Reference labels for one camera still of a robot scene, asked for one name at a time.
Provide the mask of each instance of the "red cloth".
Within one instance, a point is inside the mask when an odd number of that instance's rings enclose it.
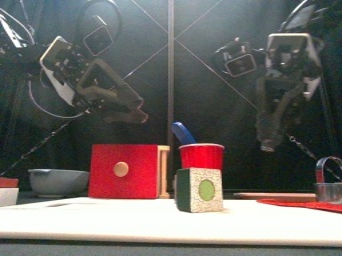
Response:
[[[275,199],[260,199],[256,202],[263,204],[277,205],[277,206],[303,207],[303,208],[342,213],[342,204],[331,204],[327,202],[291,202],[291,201],[280,201]]]

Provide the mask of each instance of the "red box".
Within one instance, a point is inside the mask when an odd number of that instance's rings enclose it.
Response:
[[[88,196],[165,198],[168,146],[96,144],[92,146]]]

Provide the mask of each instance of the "green circle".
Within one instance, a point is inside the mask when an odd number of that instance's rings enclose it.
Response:
[[[214,196],[214,185],[209,180],[198,183],[198,196],[204,201],[209,201]]]

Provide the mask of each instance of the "wooden block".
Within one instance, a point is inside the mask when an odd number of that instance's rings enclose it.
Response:
[[[188,168],[176,172],[176,206],[185,212],[223,209],[221,173],[217,169]]]
[[[93,145],[88,196],[113,199],[168,198],[168,150],[168,146],[154,144]]]

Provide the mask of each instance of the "red cup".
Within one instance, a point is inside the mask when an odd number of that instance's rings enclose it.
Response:
[[[221,171],[223,149],[219,144],[194,143],[178,147],[181,168],[208,168]]]

